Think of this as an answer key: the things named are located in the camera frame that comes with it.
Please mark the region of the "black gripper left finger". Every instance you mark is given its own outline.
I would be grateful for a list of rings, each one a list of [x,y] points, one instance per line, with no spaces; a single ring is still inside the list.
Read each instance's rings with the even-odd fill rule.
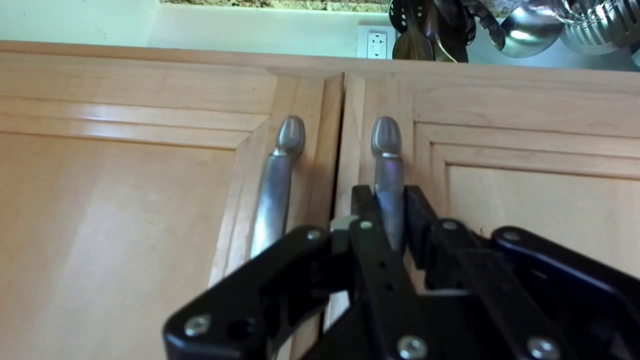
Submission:
[[[163,328],[169,360],[270,360],[353,284],[346,230],[300,225],[177,310]]]

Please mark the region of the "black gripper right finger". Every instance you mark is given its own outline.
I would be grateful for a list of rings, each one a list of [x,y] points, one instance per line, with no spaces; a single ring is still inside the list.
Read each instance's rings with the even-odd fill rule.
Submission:
[[[518,225],[480,236],[404,190],[407,242],[426,289],[460,301],[499,360],[640,360],[640,280]]]

